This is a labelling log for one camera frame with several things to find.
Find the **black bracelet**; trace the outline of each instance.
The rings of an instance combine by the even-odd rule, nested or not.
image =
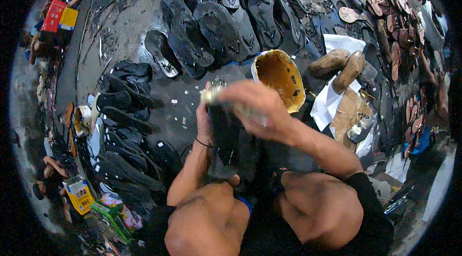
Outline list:
[[[206,145],[206,144],[202,143],[201,141],[199,141],[199,140],[197,139],[197,137],[196,137],[196,141],[197,141],[199,144],[201,144],[201,145],[203,145],[203,146],[206,146],[207,148],[211,148],[211,145]]]

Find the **black wristband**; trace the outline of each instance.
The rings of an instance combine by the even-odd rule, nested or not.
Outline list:
[[[203,146],[206,146],[207,148],[211,148],[211,145],[206,145],[206,144],[202,143],[201,141],[199,141],[199,140],[197,139],[197,137],[196,137],[196,141],[197,141],[199,144],[201,144],[201,145],[203,145]]]

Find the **concrete floor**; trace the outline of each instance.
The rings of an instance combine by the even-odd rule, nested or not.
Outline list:
[[[41,9],[45,0],[37,0],[32,7],[30,18],[27,22],[32,25],[34,17]],[[76,29],[74,31],[69,50],[66,53],[66,63],[62,69],[58,80],[56,94],[56,114],[65,112],[67,102],[86,104],[88,94],[98,91],[96,84],[101,74],[102,68],[112,59],[106,70],[120,60],[131,59],[135,62],[140,61],[138,49],[141,44],[143,34],[155,25],[156,8],[160,0],[83,0],[79,6],[79,16]],[[307,6],[312,12],[322,12],[324,0],[303,0],[303,3],[312,4]],[[102,67],[99,63],[99,35],[102,33],[111,34],[114,39],[114,46],[105,46],[103,51],[106,57],[102,58]],[[243,79],[249,77],[249,66],[228,65],[215,73],[208,73],[204,79],[192,80],[186,77],[179,77],[176,80],[163,78],[161,72],[157,70],[156,79],[152,82],[152,96],[164,101],[165,107],[162,110],[152,110],[151,122],[161,127],[160,134],[150,136],[151,141],[163,138],[170,141],[179,151],[190,142],[195,136],[195,107],[199,103],[198,91],[205,85],[205,81],[214,79],[216,74],[226,75],[229,80]],[[31,66],[26,62],[24,51],[18,49],[14,71],[12,73],[12,89],[10,115],[12,128],[21,136],[23,147],[17,149],[19,166],[25,179],[24,185],[26,193],[31,198],[31,202],[39,215],[43,225],[52,233],[62,233],[63,229],[59,224],[52,223],[49,217],[44,217],[43,213],[49,213],[50,205],[47,201],[37,201],[31,195],[31,186],[40,170],[41,159],[44,155],[43,150],[43,125],[37,121],[38,102],[36,87],[38,84],[38,67]],[[171,104],[172,99],[178,99],[178,105]],[[186,118],[186,129],[183,128],[182,119]],[[303,159],[294,165],[299,165],[303,170]],[[419,214],[422,207],[415,208],[414,214]],[[424,225],[416,225],[419,231],[424,230]],[[413,247],[419,238],[414,237],[412,241],[407,241],[405,245]],[[400,255],[396,251],[401,250],[401,244],[394,247],[393,254]]]

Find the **red box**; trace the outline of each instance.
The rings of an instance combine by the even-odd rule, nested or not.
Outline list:
[[[45,22],[42,25],[42,31],[48,32],[57,32],[59,22],[61,20],[62,13],[66,4],[59,0],[53,0],[48,9],[47,16],[45,17]]]

